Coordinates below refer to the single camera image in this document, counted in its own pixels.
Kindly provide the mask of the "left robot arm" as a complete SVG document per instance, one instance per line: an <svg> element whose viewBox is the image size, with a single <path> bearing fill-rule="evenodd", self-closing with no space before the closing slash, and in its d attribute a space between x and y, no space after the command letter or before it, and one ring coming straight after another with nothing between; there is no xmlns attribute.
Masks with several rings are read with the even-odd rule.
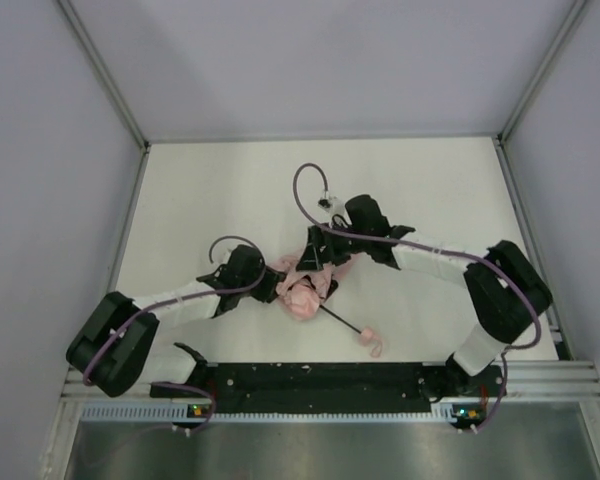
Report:
<svg viewBox="0 0 600 480"><path fill-rule="evenodd" d="M138 382L184 385L202 358L185 342L167 344L162 337L224 315L245 297L270 303L285 277L265 264L257 248L242 244L215 271L174 290L136 298L109 292L69 345L66 359L82 373L85 386L111 398Z"/></svg>

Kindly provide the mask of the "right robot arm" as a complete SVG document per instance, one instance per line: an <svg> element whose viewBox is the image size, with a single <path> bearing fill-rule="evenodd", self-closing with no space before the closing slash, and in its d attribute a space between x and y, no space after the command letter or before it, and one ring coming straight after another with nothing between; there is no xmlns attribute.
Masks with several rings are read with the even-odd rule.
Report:
<svg viewBox="0 0 600 480"><path fill-rule="evenodd" d="M309 228L301 269L321 271L366 254L380 265L428 274L468 292L477 323L446 361L458 382L481 374L529 327L536 327L553 302L549 287L511 241L475 253L442 243L426 245L414 228L390 224L368 194L347 202L325 194L318 205L329 220Z"/></svg>

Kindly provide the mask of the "pink and black folding umbrella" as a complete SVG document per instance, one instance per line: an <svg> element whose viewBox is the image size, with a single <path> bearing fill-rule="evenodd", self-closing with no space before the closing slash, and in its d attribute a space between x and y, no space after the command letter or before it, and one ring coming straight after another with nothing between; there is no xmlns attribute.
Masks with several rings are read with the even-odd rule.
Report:
<svg viewBox="0 0 600 480"><path fill-rule="evenodd" d="M372 358L380 358L383 340L375 330L358 327L326 307L327 300L355 265L358 255L339 266L327 263L320 271L308 271L300 268L302 254L302 250L296 250L270 264L276 273L284 275L284 279L275 287L277 301L291 317L300 322L313 319L319 312L326 313L353 331L358 343L368 350Z"/></svg>

